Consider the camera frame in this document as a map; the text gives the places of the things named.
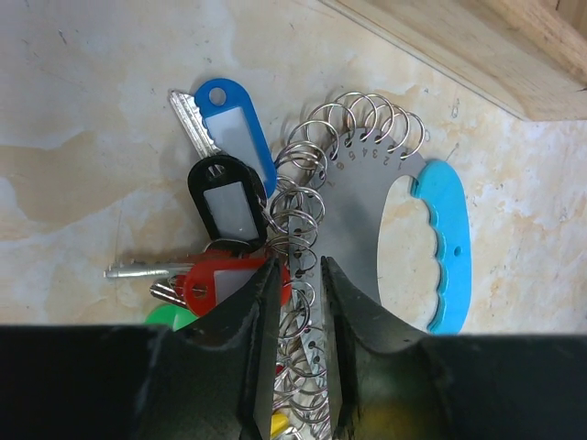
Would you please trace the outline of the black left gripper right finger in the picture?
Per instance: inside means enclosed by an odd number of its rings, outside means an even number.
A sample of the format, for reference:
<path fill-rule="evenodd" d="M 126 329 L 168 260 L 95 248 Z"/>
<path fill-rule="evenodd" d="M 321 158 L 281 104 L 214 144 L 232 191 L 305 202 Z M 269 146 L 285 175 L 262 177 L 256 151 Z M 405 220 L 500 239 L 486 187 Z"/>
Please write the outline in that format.
<path fill-rule="evenodd" d="M 583 439 L 584 335 L 429 335 L 322 258 L 336 439 Z"/>

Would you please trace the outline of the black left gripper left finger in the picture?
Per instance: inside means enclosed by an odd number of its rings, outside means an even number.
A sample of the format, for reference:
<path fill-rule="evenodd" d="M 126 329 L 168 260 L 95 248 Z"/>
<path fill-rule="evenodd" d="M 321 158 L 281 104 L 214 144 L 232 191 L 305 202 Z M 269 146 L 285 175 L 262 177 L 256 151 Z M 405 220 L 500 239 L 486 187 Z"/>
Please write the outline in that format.
<path fill-rule="evenodd" d="M 4 439 L 266 439 L 281 268 L 173 331 L 164 325 L 5 325 Z"/>

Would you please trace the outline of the blue key tag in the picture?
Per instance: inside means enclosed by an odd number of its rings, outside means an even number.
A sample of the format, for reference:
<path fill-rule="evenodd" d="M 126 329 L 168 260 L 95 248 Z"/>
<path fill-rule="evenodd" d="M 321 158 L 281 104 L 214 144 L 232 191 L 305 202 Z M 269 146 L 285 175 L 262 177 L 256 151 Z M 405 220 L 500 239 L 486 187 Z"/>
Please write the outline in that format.
<path fill-rule="evenodd" d="M 254 169 L 267 196 L 271 196 L 276 189 L 277 172 L 247 90 L 238 82 L 215 78 L 196 90 L 194 102 L 215 144 Z"/>

